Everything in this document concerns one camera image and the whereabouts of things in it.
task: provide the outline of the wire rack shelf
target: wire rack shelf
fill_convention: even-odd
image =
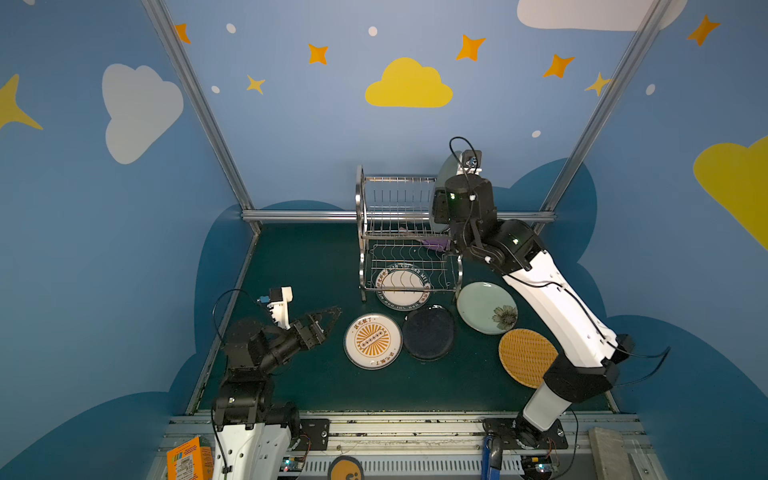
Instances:
[[[371,176],[358,167],[355,189],[360,246],[360,292],[454,292],[462,287],[462,258],[449,250],[450,235],[432,231],[429,209],[434,177]],[[407,268],[419,285],[382,284],[382,272]]]

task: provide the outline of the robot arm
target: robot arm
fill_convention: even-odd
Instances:
[[[435,189],[435,198],[444,199],[433,204],[435,221],[449,225],[459,252],[487,263],[515,288],[563,348],[515,420],[521,446],[540,448],[570,404],[611,389],[618,378],[616,364],[634,344],[589,310],[529,225],[498,220],[488,180],[462,173],[449,178],[444,189]]]
[[[290,287],[270,291],[275,326],[245,319],[227,331],[227,371],[211,409],[217,441],[214,480],[275,478],[291,438],[299,436],[296,405],[272,405],[271,374],[298,352],[325,342],[341,310],[309,313],[306,325],[300,319],[288,323],[287,303],[292,298]]]

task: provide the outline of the yellow star decal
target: yellow star decal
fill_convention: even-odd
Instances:
[[[248,88],[246,88],[246,90],[258,90],[260,94],[264,95],[264,92],[261,91],[261,84],[264,83],[266,80],[255,81],[250,77],[250,75],[248,75],[248,80],[250,80],[250,85],[248,85]]]
[[[458,53],[456,60],[461,60],[462,58],[471,58],[472,60],[477,61],[478,49],[484,41],[484,38],[480,38],[479,40],[472,40],[470,37],[464,35],[464,45],[462,46],[462,50]]]
[[[183,41],[184,43],[192,43],[190,41],[190,38],[187,37],[187,24],[182,23],[181,25],[174,25],[176,27],[176,33],[179,34],[179,40]]]
[[[610,83],[611,80],[612,80],[612,78],[609,78],[607,80],[603,80],[602,73],[598,73],[598,79],[595,80],[594,83],[591,86],[585,88],[584,91],[594,90],[594,91],[596,91],[598,93],[598,97],[599,97],[600,93],[602,93],[602,91],[603,91],[603,87],[605,85],[607,85],[608,83]]]
[[[688,40],[695,40],[699,46],[704,43],[704,40],[707,40],[707,35],[709,35],[715,28],[719,27],[719,23],[710,22],[710,18],[705,15],[704,20],[701,21],[701,24],[699,25],[699,28],[694,31],[694,33],[688,35]]]
[[[315,45],[310,44],[310,51],[312,52],[312,56],[310,56],[310,63],[320,62],[323,65],[328,65],[326,63],[326,52],[328,51],[328,47],[316,47]]]
[[[557,55],[555,55],[552,58],[552,66],[549,68],[549,70],[546,71],[542,75],[542,77],[548,77],[549,75],[557,75],[560,78],[563,78],[563,74],[565,73],[565,67],[568,66],[569,63],[571,63],[574,58],[576,57],[570,57],[570,58],[560,58]]]
[[[3,88],[0,88],[0,128],[5,124],[17,121],[20,124],[42,130],[43,127],[38,122],[32,120],[29,115],[24,113],[16,104],[16,90],[18,89],[18,75],[14,75],[8,80]]]

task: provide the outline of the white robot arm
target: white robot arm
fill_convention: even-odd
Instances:
[[[292,432],[287,426],[257,423],[251,430],[245,424],[227,425],[218,436],[214,480],[273,480]]]
[[[540,448],[570,404],[611,389],[617,364],[631,355],[634,343],[627,335],[617,336],[589,310],[529,225],[498,220],[492,186],[485,178],[464,171],[449,178],[435,189],[432,216],[436,223],[449,225],[460,253],[487,263],[515,288],[562,346],[544,383],[515,420],[518,443]]]

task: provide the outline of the light green plate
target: light green plate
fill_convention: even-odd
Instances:
[[[486,335],[501,335],[511,330],[517,322],[518,306],[515,300],[507,290],[494,283],[475,282],[465,286],[458,295],[456,306],[458,314],[467,325]],[[503,309],[507,316],[514,317],[514,321],[497,322],[496,319],[500,317],[497,308]]]

